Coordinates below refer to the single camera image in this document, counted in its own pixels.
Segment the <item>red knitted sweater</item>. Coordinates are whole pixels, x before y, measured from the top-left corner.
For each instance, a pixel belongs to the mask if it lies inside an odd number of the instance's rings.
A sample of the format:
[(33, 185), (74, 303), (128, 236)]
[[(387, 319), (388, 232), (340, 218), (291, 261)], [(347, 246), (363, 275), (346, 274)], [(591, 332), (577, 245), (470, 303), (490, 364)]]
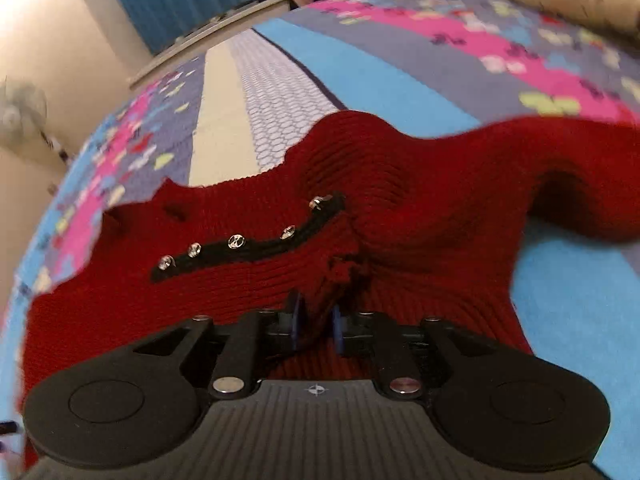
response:
[(310, 325), (282, 379), (352, 379), (321, 341), (334, 304), (400, 324), (443, 318), (527, 351), (510, 299), (529, 218), (614, 243), (639, 236), (639, 130), (524, 117), (417, 139), (374, 115), (317, 122), (281, 165), (102, 218), (85, 269), (34, 300), (23, 384), (195, 315), (232, 324), (299, 297)]

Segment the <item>white standing fan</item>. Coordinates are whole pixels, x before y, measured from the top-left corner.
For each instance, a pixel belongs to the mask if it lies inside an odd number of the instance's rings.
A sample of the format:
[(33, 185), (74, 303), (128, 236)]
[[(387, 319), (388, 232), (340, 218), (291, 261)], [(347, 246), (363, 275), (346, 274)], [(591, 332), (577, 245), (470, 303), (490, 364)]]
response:
[(1, 146), (21, 159), (57, 167), (70, 166), (73, 156), (48, 133), (46, 94), (26, 80), (1, 81)]

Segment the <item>colourful floral bed blanket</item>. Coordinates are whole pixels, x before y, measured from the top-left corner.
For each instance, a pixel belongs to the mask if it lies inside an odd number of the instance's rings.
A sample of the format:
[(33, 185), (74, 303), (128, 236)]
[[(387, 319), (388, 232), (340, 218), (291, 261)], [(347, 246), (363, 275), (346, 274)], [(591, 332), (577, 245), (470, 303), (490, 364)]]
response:
[[(35, 296), (87, 263), (102, 214), (163, 180), (206, 185), (280, 164), (321, 117), (369, 112), (435, 139), (512, 118), (639, 125), (639, 55), (510, 0), (329, 0), (224, 40), (153, 82), (87, 140), (18, 266), (1, 332), (1, 417), (21, 418)], [(639, 474), (639, 246), (532, 226), (511, 290), (535, 351), (603, 388), (597, 457)]]

